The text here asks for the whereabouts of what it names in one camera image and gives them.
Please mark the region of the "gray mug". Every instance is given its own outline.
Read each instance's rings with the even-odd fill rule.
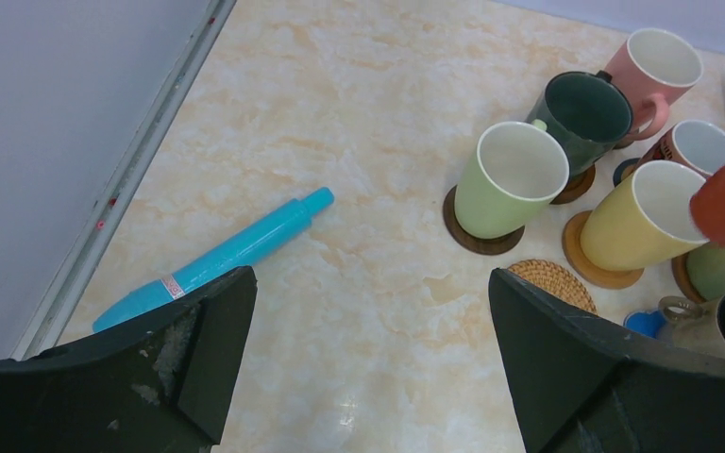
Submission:
[[[658,308],[669,322],[658,332],[659,340],[725,359],[725,295],[703,304],[672,295],[663,297]]]

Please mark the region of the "dark green mug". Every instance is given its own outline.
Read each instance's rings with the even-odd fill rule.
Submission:
[[[562,73],[547,84],[527,122],[541,120],[568,157],[570,179],[584,173],[632,127],[632,106],[604,71]]]

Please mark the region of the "mug handle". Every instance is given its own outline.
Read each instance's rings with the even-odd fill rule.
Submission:
[[[643,100],[641,103],[641,106],[643,107],[652,107],[654,106],[654,118],[651,120],[651,124],[649,124],[649,127],[643,130],[643,132],[635,132],[635,133],[629,133],[624,138],[624,140],[627,141],[638,141],[638,140],[645,140],[652,135],[656,134],[657,132],[660,132],[660,129],[663,128],[663,126],[666,125],[666,122],[668,121],[668,114],[670,113],[670,108],[668,106],[668,102],[663,97],[662,94],[659,94],[656,92],[655,94],[647,97]]]
[[[678,297],[676,295],[669,295],[660,299],[660,303],[657,304],[657,308],[660,310],[660,314],[662,314],[663,317],[666,318],[666,321],[670,324],[699,319],[704,314],[704,309],[701,305],[692,300],[688,300],[684,297]],[[680,309],[682,312],[674,311],[672,308]]]
[[[532,120],[531,125],[537,127],[538,129],[546,132],[547,126],[546,123],[543,120]]]

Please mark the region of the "white wall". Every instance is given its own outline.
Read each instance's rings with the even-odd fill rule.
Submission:
[[[209,0],[0,0],[0,359]]]
[[[725,54],[725,0],[501,0],[589,24],[633,31],[655,26]]]

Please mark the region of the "green mug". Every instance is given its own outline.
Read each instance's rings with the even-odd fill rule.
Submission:
[[[685,259],[691,284],[707,300],[725,294],[725,247],[708,243],[691,250]]]
[[[454,197],[460,227],[489,240],[516,231],[548,205],[568,181],[563,148],[543,122],[490,126],[480,136]]]
[[[527,121],[541,120],[568,156],[571,177],[585,172],[632,127],[632,106],[610,83],[609,74],[582,72],[555,76]]]

